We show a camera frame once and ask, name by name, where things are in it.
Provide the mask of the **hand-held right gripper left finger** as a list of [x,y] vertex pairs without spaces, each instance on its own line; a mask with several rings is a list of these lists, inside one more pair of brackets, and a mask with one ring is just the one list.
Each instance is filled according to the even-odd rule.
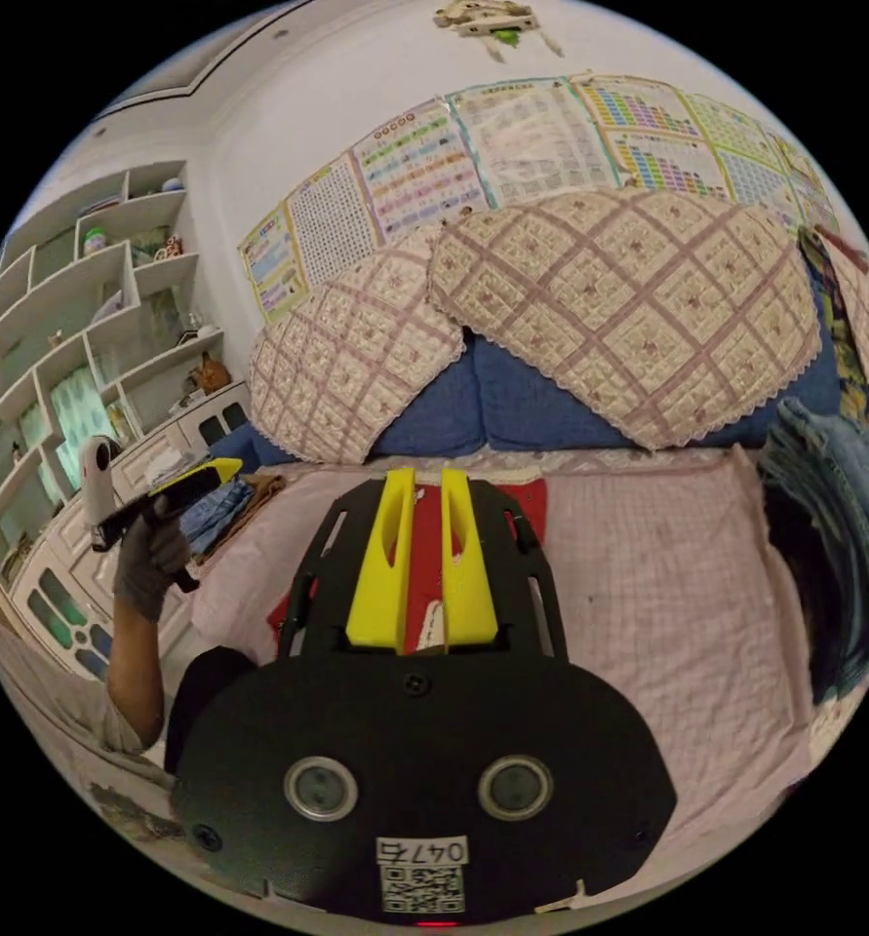
[[415,470],[384,480],[345,634],[359,650],[402,651],[410,584]]

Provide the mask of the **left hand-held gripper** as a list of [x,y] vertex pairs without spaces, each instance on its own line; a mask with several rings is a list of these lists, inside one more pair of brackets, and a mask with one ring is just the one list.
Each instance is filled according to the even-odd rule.
[[164,498],[168,513],[178,518],[203,497],[229,483],[243,467],[235,457],[214,457],[166,478],[148,492],[118,506],[108,470],[90,469],[90,545],[105,554],[121,541],[139,518],[154,520],[155,504]]

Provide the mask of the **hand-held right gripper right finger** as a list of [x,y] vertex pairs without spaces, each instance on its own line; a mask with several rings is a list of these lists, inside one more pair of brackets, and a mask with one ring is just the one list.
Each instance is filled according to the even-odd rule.
[[470,483],[466,474],[441,475],[443,642],[446,649],[492,644],[498,634]]

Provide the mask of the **person's left hand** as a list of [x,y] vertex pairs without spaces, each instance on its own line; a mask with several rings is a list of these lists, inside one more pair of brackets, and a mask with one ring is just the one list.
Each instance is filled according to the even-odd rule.
[[136,615],[158,623],[166,596],[190,558],[176,512],[161,494],[122,538],[114,577],[114,619]]

